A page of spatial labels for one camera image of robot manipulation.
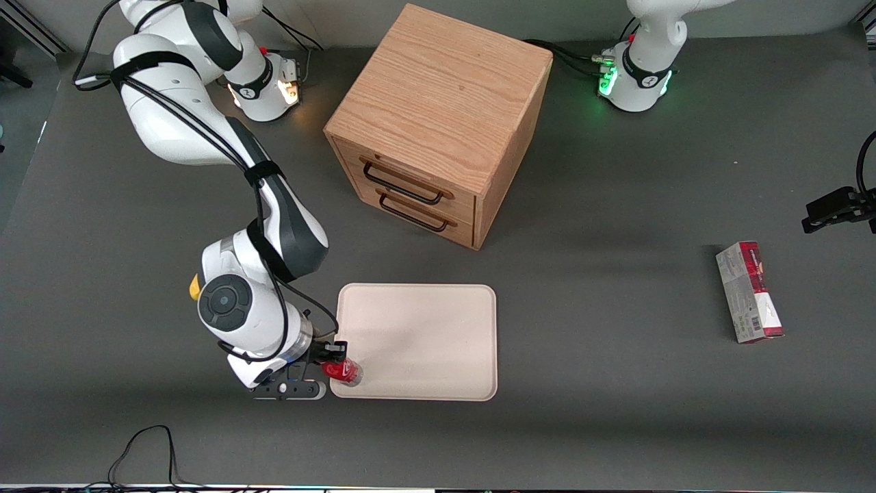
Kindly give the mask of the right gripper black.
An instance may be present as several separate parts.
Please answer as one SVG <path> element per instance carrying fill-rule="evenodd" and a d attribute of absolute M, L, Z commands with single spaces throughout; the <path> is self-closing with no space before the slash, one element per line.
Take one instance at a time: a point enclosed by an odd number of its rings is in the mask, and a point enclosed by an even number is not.
<path fill-rule="evenodd" d="M 287 351 L 274 358 L 263 372 L 264 385 L 323 385 L 309 378 L 312 366 L 343 362 L 347 358 L 347 341 L 334 341 L 332 336 L 311 340 L 300 355 Z"/>

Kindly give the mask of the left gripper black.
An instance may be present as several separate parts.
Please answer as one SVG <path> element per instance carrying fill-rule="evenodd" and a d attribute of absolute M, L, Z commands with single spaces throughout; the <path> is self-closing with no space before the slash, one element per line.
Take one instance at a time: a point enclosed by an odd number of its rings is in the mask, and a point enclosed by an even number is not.
<path fill-rule="evenodd" d="M 810 234 L 835 224 L 842 210 L 851 212 L 850 223 L 866 221 L 871 233 L 876 234 L 874 193 L 858 192 L 854 187 L 845 186 L 839 188 L 836 194 L 826 194 L 806 205 L 807 216 L 802 219 L 803 232 Z"/>

